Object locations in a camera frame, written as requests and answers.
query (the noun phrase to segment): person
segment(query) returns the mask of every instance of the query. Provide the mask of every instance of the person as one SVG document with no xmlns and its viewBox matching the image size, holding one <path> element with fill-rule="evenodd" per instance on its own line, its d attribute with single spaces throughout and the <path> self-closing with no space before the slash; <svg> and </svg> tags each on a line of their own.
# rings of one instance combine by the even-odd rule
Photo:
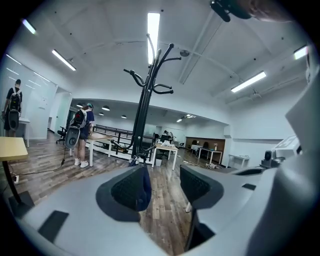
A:
<svg viewBox="0 0 320 256">
<path fill-rule="evenodd" d="M 168 137 L 170 137 L 170 139 L 172 140 L 172 141 L 171 141 L 172 143 L 175 141 L 175 137 L 174 137 L 174 135 L 173 135 L 173 133 L 172 133 L 171 131 L 168 132 L 167 130 L 164 130 L 164 133 L 165 133 Z"/>
<path fill-rule="evenodd" d="M 85 161 L 85 154 L 87 139 L 89 134 L 92 133 L 95 121 L 93 109 L 94 106 L 91 103 L 88 103 L 82 108 L 82 110 L 86 111 L 86 125 L 80 129 L 79 140 L 74 147 L 74 165 L 80 165 L 80 168 L 85 168 L 89 165 L 89 163 Z"/>
<path fill-rule="evenodd" d="M 8 91 L 8 94 L 6 96 L 6 101 L 4 104 L 4 110 L 2 111 L 2 117 L 4 118 L 4 129 L 5 129 L 5 136 L 6 137 L 16 137 L 16 131 L 15 130 L 11 130 L 10 128 L 10 124 L 9 124 L 9 102 L 10 102 L 10 98 L 11 95 L 13 93 L 18 93 L 20 90 L 20 85 L 21 85 L 21 80 L 18 79 L 17 81 L 15 81 L 14 84 L 14 88 L 10 88 Z M 22 104 L 22 92 L 19 92 L 20 94 L 20 104 Z"/>
</svg>

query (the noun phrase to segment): black backpack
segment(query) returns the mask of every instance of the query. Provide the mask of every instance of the black backpack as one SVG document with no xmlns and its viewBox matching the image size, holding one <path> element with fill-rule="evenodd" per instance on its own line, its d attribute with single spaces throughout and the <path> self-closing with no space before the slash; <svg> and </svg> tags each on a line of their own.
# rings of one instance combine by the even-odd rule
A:
<svg viewBox="0 0 320 256">
<path fill-rule="evenodd" d="M 13 93 L 10 96 L 8 108 L 10 111 L 21 112 L 21 90 L 16 91 L 16 87 L 13 87 Z"/>
</svg>

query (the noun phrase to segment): wooden table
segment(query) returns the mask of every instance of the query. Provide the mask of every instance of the wooden table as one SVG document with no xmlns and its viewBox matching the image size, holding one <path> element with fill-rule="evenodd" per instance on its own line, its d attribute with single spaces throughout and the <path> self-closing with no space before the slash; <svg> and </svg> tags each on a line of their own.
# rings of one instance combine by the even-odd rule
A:
<svg viewBox="0 0 320 256">
<path fill-rule="evenodd" d="M 88 143 L 90 143 L 90 166 L 92 167 L 93 164 L 93 155 L 94 155 L 94 142 L 96 141 L 102 141 L 102 140 L 106 140 L 107 144 L 109 144 L 109 152 L 108 152 L 108 157 L 110 157 L 111 154 L 111 139 L 113 137 L 106 135 L 106 134 L 102 134 L 99 132 L 93 132 L 91 133 L 91 135 L 88 137 L 87 141 Z"/>
<path fill-rule="evenodd" d="M 29 125 L 30 125 L 30 120 L 25 117 L 20 117 L 19 118 L 19 123 L 24 124 L 24 136 L 26 139 L 26 146 L 29 148 Z"/>
<path fill-rule="evenodd" d="M 212 148 L 203 148 L 203 147 L 200 147 L 199 148 L 199 159 L 200 159 L 200 155 L 201 155 L 201 150 L 206 150 L 206 151 L 208 151 L 208 153 L 206 154 L 206 159 L 208 159 L 208 157 L 209 157 L 209 152 L 211 152 L 211 157 L 210 157 L 210 165 L 211 165 L 211 162 L 212 162 L 212 155 L 214 154 L 214 153 L 220 153 L 220 159 L 219 159 L 219 165 L 221 164 L 221 158 L 222 158 L 222 152 L 221 151 L 214 151 Z"/>
<path fill-rule="evenodd" d="M 26 158 L 28 158 L 28 152 L 23 138 L 0 137 L 0 161 L 2 161 L 5 177 L 13 194 L 13 197 L 9 198 L 9 203 L 13 213 L 20 216 L 34 206 L 34 204 L 27 191 L 20 195 L 18 194 L 10 174 L 8 161 Z"/>
<path fill-rule="evenodd" d="M 154 152 L 153 152 L 152 167 L 154 167 L 155 165 L 157 150 L 168 150 L 169 151 L 168 160 L 170 159 L 171 151 L 175 151 L 173 165 L 172 165 L 172 170 L 174 170 L 176 165 L 177 155 L 178 155 L 178 149 L 175 146 L 162 146 L 161 144 L 155 144 L 155 145 L 156 145 L 156 148 L 154 149 Z"/>
</svg>

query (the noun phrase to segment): backpack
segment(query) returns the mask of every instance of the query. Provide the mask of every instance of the backpack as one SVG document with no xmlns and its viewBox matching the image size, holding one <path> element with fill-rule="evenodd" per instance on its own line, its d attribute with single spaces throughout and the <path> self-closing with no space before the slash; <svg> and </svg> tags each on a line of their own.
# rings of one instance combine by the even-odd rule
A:
<svg viewBox="0 0 320 256">
<path fill-rule="evenodd" d="M 13 87 L 13 93 L 10 96 L 8 108 L 10 111 L 21 112 L 21 90 L 16 91 L 16 87 Z"/>
<path fill-rule="evenodd" d="M 85 127 L 87 124 L 87 112 L 79 109 L 77 113 L 75 113 L 73 119 L 70 122 L 71 127 L 76 127 L 81 129 Z"/>
</svg>

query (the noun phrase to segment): white table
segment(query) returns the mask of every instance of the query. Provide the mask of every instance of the white table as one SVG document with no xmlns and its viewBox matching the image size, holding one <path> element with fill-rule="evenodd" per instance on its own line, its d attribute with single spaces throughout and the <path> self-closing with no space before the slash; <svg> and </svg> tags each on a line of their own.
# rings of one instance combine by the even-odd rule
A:
<svg viewBox="0 0 320 256">
<path fill-rule="evenodd" d="M 241 168 L 244 167 L 245 161 L 248 161 L 248 162 L 249 162 L 249 159 L 250 159 L 250 157 L 242 157 L 242 156 L 239 156 L 239 155 L 229 154 L 229 161 L 228 161 L 228 165 L 226 166 L 226 168 L 228 168 L 228 166 L 229 166 L 229 164 L 230 164 L 230 158 L 238 158 L 238 159 L 241 159 L 241 160 L 242 160 Z"/>
<path fill-rule="evenodd" d="M 221 164 L 221 158 L 222 158 L 222 152 L 221 151 L 214 151 L 213 149 L 211 149 L 211 148 L 203 148 L 203 147 L 200 147 L 199 148 L 199 159 L 200 159 L 200 155 L 201 155 L 201 150 L 206 150 L 206 151 L 208 151 L 208 154 L 206 155 L 206 159 L 208 159 L 208 157 L 209 157 L 209 152 L 211 152 L 211 157 L 210 157 L 210 165 L 211 165 L 211 162 L 212 162 L 212 155 L 214 154 L 214 153 L 220 153 L 220 159 L 219 159 L 219 165 Z"/>
<path fill-rule="evenodd" d="M 154 149 L 154 152 L 153 152 L 152 167 L 154 167 L 155 165 L 157 149 L 168 150 L 169 151 L 168 160 L 170 159 L 171 151 L 175 151 L 173 165 L 172 165 L 172 170 L 174 170 L 176 165 L 177 155 L 178 155 L 178 149 L 175 146 L 162 146 L 161 144 L 156 144 L 156 148 Z"/>
<path fill-rule="evenodd" d="M 26 146 L 27 148 L 29 148 L 29 124 L 30 124 L 30 120 L 28 118 L 25 117 L 20 117 L 19 118 L 19 123 L 20 124 L 24 124 L 24 136 L 26 138 Z"/>
<path fill-rule="evenodd" d="M 92 167 L 94 165 L 93 163 L 93 155 L 94 155 L 94 142 L 96 141 L 101 141 L 101 140 L 106 140 L 107 144 L 109 144 L 109 151 L 108 151 L 108 157 L 110 157 L 111 154 L 111 139 L 113 137 L 109 135 L 105 135 L 102 133 L 98 132 L 93 132 L 87 139 L 87 143 L 90 143 L 90 166 Z M 70 156 L 73 155 L 73 150 L 70 148 Z"/>
<path fill-rule="evenodd" d="M 193 150 L 197 152 L 198 149 L 202 148 L 202 147 L 203 146 L 200 146 L 200 145 L 191 145 L 191 148 L 190 148 L 191 149 L 191 154 L 192 154 Z"/>
</svg>

